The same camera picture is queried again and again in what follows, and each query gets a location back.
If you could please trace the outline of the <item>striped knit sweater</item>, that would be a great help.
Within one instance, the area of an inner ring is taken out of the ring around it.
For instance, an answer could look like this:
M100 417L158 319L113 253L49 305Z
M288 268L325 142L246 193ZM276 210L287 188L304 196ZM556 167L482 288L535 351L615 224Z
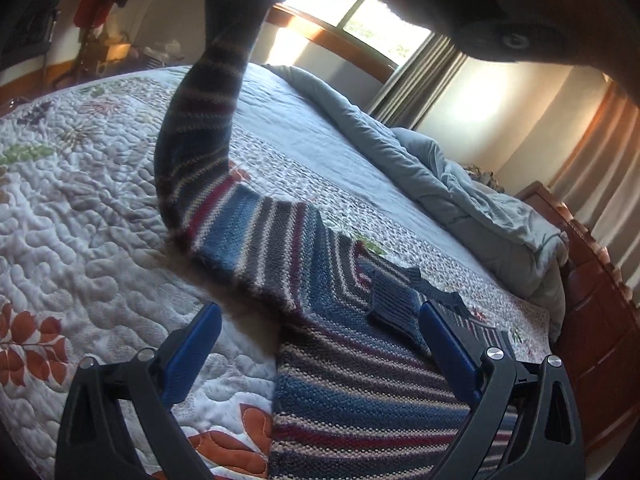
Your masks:
M232 119L274 0L214 0L214 32L168 107L154 155L160 214L212 279L280 313L268 474L273 479L435 479L470 414L435 363L419 310L435 301L486 344L459 297L329 229L305 203L236 182ZM480 473L506 449L503 421Z

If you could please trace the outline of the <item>beige curtain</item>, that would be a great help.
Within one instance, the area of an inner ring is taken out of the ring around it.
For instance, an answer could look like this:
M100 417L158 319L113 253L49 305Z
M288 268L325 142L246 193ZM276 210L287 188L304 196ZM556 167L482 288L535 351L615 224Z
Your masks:
M639 107L618 84L551 181L591 236L608 250L639 301Z

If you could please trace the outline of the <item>floral white quilt bedspread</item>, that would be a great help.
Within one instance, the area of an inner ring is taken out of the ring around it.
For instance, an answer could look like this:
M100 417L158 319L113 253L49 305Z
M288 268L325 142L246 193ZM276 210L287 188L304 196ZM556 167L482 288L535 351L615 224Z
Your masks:
M1 122L1 421L40 479L54 475L58 427L78 362L131 359L203 304L224 322L174 409L212 474L266 474L278 328L216 289L168 244L153 154L183 68L54 92ZM257 65L245 75L230 146L232 178L313 204L331 229L457 292L506 330L522 361L549 352L544 310L515 298L318 110Z

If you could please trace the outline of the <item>red hanging clothes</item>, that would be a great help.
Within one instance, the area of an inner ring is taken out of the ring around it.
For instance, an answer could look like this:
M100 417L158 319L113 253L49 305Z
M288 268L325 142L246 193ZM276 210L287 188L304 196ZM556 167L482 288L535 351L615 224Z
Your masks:
M95 29L105 24L115 0L80 0L74 15L74 25L81 29Z

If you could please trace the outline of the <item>grey blue comforter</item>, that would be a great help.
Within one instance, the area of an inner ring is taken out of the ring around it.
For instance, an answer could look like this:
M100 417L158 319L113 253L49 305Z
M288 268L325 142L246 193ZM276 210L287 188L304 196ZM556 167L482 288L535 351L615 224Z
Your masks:
M558 339L566 315L560 269L568 259L568 237L563 231L521 200L475 182L428 136L383 125L300 68L274 66L272 72L310 99L511 294L546 310L549 337Z

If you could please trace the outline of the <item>grey striped window curtain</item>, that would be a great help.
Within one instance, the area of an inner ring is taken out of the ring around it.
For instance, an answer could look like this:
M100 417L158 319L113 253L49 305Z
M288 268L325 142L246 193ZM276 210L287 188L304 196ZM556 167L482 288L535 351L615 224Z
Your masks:
M466 55L451 39L431 35L398 67L368 105L368 114L390 127L419 125L457 75Z

